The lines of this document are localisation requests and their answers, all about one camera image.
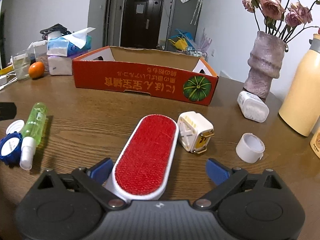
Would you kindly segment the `green spray bottle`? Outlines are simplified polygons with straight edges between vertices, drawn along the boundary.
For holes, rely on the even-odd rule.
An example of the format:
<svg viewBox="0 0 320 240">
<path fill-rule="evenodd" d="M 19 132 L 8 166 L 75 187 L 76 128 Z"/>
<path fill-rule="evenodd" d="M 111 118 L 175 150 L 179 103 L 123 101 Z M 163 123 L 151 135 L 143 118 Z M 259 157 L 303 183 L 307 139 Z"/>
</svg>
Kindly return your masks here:
<svg viewBox="0 0 320 240">
<path fill-rule="evenodd" d="M 42 102 L 35 103 L 22 129 L 20 167 L 24 170 L 32 168 L 36 148 L 41 142 L 46 117 L 47 106 Z"/>
</svg>

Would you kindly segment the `red white lint brush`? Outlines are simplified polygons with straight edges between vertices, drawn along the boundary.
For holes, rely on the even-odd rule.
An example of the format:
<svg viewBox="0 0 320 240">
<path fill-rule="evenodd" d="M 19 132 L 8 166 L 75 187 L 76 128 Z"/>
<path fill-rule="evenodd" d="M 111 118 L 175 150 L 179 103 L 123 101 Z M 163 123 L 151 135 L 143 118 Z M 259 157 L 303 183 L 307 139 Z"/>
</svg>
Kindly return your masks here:
<svg viewBox="0 0 320 240">
<path fill-rule="evenodd" d="M 127 203 L 158 200 L 167 187 L 178 134 L 178 125 L 170 117 L 151 114 L 141 118 L 105 188 Z"/>
</svg>

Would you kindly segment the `purple white tissue pack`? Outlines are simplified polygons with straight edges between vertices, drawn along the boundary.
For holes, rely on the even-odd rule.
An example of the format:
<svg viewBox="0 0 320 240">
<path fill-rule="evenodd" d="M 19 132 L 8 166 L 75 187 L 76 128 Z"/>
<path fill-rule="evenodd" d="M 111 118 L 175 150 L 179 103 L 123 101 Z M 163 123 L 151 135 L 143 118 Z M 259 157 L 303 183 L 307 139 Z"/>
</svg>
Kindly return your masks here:
<svg viewBox="0 0 320 240">
<path fill-rule="evenodd" d="M 48 56 L 49 74 L 55 75 L 73 75 L 72 60 L 76 57 L 84 55 L 88 51 L 83 51 L 68 57 Z"/>
</svg>

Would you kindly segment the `white tape roll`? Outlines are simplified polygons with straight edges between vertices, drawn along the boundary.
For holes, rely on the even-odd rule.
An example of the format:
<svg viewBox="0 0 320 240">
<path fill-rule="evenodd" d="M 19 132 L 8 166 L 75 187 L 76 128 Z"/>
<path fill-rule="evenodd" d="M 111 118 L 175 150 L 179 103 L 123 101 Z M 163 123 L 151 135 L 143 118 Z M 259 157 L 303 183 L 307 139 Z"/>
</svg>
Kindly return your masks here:
<svg viewBox="0 0 320 240">
<path fill-rule="evenodd" d="M 244 133 L 235 151 L 242 161 L 253 164 L 263 158 L 265 145 L 256 135 Z"/>
</svg>

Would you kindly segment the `white bottle cap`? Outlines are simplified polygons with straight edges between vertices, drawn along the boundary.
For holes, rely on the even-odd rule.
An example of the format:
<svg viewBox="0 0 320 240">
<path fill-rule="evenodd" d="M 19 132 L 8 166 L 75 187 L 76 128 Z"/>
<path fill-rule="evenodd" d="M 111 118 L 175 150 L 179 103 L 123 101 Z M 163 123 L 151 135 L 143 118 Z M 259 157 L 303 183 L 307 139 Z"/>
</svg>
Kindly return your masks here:
<svg viewBox="0 0 320 240">
<path fill-rule="evenodd" d="M 24 128 L 24 120 L 16 120 L 12 122 L 6 129 L 6 135 L 9 135 L 11 133 L 20 133 L 22 129 Z"/>
</svg>

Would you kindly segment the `blue tissue pack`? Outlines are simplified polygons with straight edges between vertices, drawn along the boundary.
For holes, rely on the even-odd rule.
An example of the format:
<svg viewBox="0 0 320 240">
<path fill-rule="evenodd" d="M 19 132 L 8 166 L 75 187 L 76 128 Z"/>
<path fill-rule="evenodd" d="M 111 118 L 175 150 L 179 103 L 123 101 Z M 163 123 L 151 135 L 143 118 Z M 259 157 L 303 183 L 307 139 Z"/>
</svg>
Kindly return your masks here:
<svg viewBox="0 0 320 240">
<path fill-rule="evenodd" d="M 69 57 L 90 50 L 92 46 L 92 37 L 89 36 L 89 33 L 94 30 L 95 28 L 88 27 L 49 40 L 47 43 L 47 55 Z"/>
</svg>

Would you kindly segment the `glass cup with straw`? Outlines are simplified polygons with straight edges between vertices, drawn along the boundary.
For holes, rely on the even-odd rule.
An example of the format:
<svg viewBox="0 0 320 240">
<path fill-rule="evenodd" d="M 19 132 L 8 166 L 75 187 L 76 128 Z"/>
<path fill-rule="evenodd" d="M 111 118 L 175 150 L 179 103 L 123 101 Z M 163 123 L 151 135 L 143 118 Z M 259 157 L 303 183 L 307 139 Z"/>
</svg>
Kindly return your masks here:
<svg viewBox="0 0 320 240">
<path fill-rule="evenodd" d="M 29 77 L 29 67 L 34 63 L 35 56 L 32 51 L 33 43 L 29 44 L 28 48 L 12 55 L 11 60 L 18 81 Z"/>
</svg>

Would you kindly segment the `yellow thermos jug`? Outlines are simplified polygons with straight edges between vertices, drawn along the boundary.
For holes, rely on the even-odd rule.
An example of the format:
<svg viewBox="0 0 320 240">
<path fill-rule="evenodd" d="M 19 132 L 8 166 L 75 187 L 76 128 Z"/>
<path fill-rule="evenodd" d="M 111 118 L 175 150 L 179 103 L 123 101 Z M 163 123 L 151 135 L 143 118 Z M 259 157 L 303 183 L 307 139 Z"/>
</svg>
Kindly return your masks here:
<svg viewBox="0 0 320 240">
<path fill-rule="evenodd" d="M 280 117 L 307 137 L 319 119 L 319 35 L 301 59 L 291 87 L 279 110 Z"/>
</svg>

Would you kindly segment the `blue gear-shaped lid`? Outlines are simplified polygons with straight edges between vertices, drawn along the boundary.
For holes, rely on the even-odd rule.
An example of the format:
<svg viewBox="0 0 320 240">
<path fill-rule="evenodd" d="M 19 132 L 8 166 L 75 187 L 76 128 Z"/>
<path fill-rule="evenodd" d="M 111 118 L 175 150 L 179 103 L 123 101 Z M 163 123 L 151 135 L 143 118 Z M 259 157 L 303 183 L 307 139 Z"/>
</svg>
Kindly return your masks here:
<svg viewBox="0 0 320 240">
<path fill-rule="evenodd" d="M 22 140 L 21 133 L 17 132 L 1 139 L 1 161 L 5 165 L 16 165 L 20 162 Z"/>
</svg>

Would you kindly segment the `cream cube charger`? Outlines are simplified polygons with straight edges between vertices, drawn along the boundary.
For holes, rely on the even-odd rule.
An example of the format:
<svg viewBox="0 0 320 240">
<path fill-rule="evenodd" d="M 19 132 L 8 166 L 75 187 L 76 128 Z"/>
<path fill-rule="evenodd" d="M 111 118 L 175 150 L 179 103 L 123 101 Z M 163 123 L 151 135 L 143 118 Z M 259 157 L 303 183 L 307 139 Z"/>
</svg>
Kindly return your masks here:
<svg viewBox="0 0 320 240">
<path fill-rule="evenodd" d="M 202 154 L 214 135 L 214 126 L 202 114 L 195 111 L 181 113 L 178 117 L 179 142 L 190 153 Z"/>
</svg>

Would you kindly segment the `orange fruit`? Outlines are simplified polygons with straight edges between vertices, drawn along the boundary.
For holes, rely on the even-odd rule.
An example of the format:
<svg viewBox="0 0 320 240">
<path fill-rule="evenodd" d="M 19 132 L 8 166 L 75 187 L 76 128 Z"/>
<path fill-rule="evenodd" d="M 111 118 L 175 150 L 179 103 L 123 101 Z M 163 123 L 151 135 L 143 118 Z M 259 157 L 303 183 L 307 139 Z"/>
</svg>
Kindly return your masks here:
<svg viewBox="0 0 320 240">
<path fill-rule="evenodd" d="M 35 62 L 33 63 L 29 69 L 28 69 L 28 74 L 31 79 L 38 79 L 44 75 L 45 72 L 45 66 L 42 62 Z"/>
</svg>

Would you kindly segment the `grey refrigerator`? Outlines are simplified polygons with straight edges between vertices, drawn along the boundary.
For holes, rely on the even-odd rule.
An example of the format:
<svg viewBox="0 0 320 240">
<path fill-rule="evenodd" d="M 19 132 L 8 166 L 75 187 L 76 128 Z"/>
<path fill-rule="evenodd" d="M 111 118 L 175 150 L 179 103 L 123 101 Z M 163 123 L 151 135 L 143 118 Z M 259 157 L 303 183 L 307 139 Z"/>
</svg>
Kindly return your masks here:
<svg viewBox="0 0 320 240">
<path fill-rule="evenodd" d="M 176 48 L 172 46 L 169 41 L 167 41 L 169 37 L 177 35 L 175 29 L 181 29 L 190 32 L 193 36 L 193 39 L 195 40 L 198 21 L 196 25 L 190 25 L 190 22 L 196 4 L 197 0 L 171 0 L 165 50 L 176 51 Z"/>
</svg>

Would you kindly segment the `black device on container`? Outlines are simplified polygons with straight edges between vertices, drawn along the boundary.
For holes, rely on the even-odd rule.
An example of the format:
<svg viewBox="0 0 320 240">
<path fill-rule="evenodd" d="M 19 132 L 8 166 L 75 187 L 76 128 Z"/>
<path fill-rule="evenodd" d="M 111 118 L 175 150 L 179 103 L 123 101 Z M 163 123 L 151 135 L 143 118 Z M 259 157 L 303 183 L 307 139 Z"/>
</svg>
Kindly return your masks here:
<svg viewBox="0 0 320 240">
<path fill-rule="evenodd" d="M 71 32 L 63 25 L 57 23 L 47 29 L 42 29 L 40 31 L 40 34 L 42 35 L 43 40 L 50 40 L 52 38 L 71 34 Z"/>
</svg>

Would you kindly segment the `white cotton swab box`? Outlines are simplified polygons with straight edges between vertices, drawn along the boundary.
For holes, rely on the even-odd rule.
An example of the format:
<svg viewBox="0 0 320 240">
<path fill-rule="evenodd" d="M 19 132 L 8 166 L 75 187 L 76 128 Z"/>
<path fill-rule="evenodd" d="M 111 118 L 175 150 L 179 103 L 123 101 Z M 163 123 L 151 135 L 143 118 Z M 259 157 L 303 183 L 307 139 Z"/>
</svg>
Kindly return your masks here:
<svg viewBox="0 0 320 240">
<path fill-rule="evenodd" d="M 239 93 L 237 103 L 245 118 L 259 123 L 265 122 L 270 112 L 258 96 L 244 90 Z"/>
</svg>

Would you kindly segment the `dried pink roses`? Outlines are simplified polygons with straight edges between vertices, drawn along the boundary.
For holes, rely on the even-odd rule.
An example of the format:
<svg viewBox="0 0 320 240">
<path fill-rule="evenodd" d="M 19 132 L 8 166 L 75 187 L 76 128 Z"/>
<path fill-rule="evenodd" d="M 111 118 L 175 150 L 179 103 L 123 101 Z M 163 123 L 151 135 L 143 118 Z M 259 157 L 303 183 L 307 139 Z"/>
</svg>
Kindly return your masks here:
<svg viewBox="0 0 320 240">
<path fill-rule="evenodd" d="M 287 0 L 282 5 L 282 0 L 242 0 L 242 5 L 247 12 L 256 14 L 261 12 L 264 18 L 265 33 L 280 38 L 285 43 L 292 41 L 299 33 L 295 30 L 302 25 L 302 31 L 311 28 L 313 21 L 311 11 L 319 0 L 315 0 L 311 7 L 305 7 L 300 1 L 291 3 Z"/>
</svg>

